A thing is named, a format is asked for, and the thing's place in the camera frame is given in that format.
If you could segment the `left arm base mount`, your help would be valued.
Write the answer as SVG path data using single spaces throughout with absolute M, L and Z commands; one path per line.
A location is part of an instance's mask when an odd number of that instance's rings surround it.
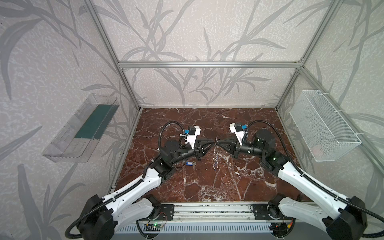
M 149 220 L 157 221 L 172 221 L 175 213 L 175 205 L 173 204 L 162 204 L 154 207 L 150 213 Z

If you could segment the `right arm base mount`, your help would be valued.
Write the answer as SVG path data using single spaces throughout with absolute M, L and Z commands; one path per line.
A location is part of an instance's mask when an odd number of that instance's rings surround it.
M 255 220 L 291 221 L 292 218 L 284 216 L 277 206 L 268 203 L 252 204 L 250 206 Z

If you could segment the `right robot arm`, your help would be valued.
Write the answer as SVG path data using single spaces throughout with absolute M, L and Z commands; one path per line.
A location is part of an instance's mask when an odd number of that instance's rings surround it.
M 260 166 L 272 175 L 289 183 L 317 205 L 309 206 L 288 196 L 278 194 L 269 201 L 272 218 L 286 216 L 301 220 L 323 230 L 333 240 L 359 240 L 368 226 L 367 215 L 360 209 L 365 203 L 357 197 L 351 204 L 342 202 L 343 195 L 307 175 L 289 156 L 276 150 L 276 139 L 266 129 L 255 134 L 252 142 L 242 142 L 245 131 L 231 130 L 235 138 L 218 141 L 218 146 L 234 158 L 247 154 L 260 158 Z

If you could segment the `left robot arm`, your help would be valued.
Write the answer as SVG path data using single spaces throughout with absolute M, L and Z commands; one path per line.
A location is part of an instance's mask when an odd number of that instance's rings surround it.
M 109 240 L 122 227 L 160 213 L 161 203 L 145 194 L 167 181 L 176 172 L 175 165 L 190 158 L 199 160 L 214 145 L 213 140 L 196 140 L 195 146 L 181 147 L 167 141 L 159 154 L 145 167 L 142 175 L 104 197 L 90 197 L 77 220 L 65 231 L 68 239 Z

